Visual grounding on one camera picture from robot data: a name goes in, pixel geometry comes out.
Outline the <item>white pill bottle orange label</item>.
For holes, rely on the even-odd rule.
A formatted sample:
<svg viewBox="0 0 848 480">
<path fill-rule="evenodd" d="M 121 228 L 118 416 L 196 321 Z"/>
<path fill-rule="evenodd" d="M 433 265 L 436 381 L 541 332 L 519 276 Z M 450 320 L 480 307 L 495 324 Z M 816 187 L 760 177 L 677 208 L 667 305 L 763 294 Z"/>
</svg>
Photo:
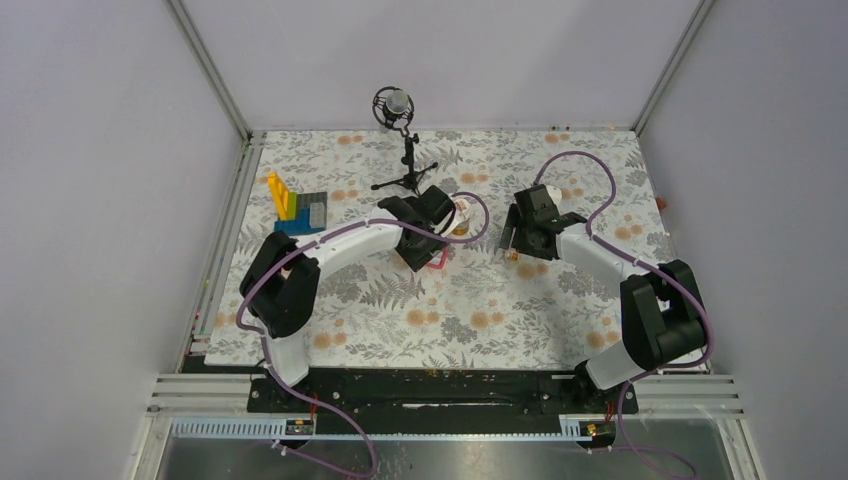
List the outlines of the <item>white pill bottle orange label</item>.
<svg viewBox="0 0 848 480">
<path fill-rule="evenodd" d="M 468 234 L 471 220 L 471 204 L 464 199 L 454 201 L 455 216 L 451 223 L 450 234 L 455 237 L 463 237 Z"/>
</svg>

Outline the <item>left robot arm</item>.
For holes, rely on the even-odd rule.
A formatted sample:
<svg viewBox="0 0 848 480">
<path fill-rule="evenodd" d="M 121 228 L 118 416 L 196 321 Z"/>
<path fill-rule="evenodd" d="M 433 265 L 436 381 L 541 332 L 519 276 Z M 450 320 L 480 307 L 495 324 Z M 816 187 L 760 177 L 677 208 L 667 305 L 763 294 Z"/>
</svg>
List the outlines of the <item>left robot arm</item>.
<svg viewBox="0 0 848 480">
<path fill-rule="evenodd" d="M 272 398 L 288 411 L 309 401 L 309 355 L 304 338 L 321 282 L 339 270 L 384 251 L 397 253 L 414 272 L 447 244 L 443 225 L 456 205 L 435 186 L 420 196 L 391 196 L 363 218 L 317 234 L 266 237 L 241 281 L 239 328 L 260 336 L 267 368 L 276 379 Z"/>
</svg>

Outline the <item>red pill organizer box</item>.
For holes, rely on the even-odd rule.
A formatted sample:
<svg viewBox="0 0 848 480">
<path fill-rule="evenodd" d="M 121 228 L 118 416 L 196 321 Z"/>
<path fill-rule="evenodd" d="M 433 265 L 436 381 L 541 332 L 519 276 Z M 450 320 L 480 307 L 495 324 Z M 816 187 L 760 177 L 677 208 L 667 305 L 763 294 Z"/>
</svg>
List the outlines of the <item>red pill organizer box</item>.
<svg viewBox="0 0 848 480">
<path fill-rule="evenodd" d="M 433 257 L 427 262 L 426 267 L 435 270 L 442 270 L 448 261 L 449 252 L 450 247 L 445 246 L 433 255 Z"/>
</svg>

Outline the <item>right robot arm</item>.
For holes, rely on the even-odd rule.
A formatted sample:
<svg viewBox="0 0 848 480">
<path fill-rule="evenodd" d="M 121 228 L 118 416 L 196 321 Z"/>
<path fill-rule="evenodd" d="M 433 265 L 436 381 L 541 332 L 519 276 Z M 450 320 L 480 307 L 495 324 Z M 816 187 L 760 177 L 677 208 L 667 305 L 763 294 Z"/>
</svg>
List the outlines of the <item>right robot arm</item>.
<svg viewBox="0 0 848 480">
<path fill-rule="evenodd" d="M 620 340 L 575 369 L 573 396 L 583 410 L 601 410 L 612 400 L 614 387 L 708 344 L 705 310 L 686 263 L 652 266 L 604 243 L 589 233 L 587 219 L 560 212 L 545 185 L 515 194 L 500 246 L 571 263 L 617 293 Z"/>
</svg>

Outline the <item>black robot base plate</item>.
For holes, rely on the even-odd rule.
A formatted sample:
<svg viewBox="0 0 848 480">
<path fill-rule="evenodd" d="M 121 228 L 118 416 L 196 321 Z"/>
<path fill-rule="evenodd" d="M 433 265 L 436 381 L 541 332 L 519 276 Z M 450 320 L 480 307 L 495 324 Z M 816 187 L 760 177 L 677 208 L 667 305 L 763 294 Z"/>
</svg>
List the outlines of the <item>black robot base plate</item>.
<svg viewBox="0 0 848 480">
<path fill-rule="evenodd" d="M 635 413 L 635 394 L 623 385 L 595 387 L 582 371 L 377 369 L 312 367 L 304 379 L 284 388 L 269 373 L 251 380 L 248 411 L 314 413 L 314 400 L 348 412 L 368 408 L 419 406 L 505 406 L 521 411 L 611 415 Z"/>
</svg>

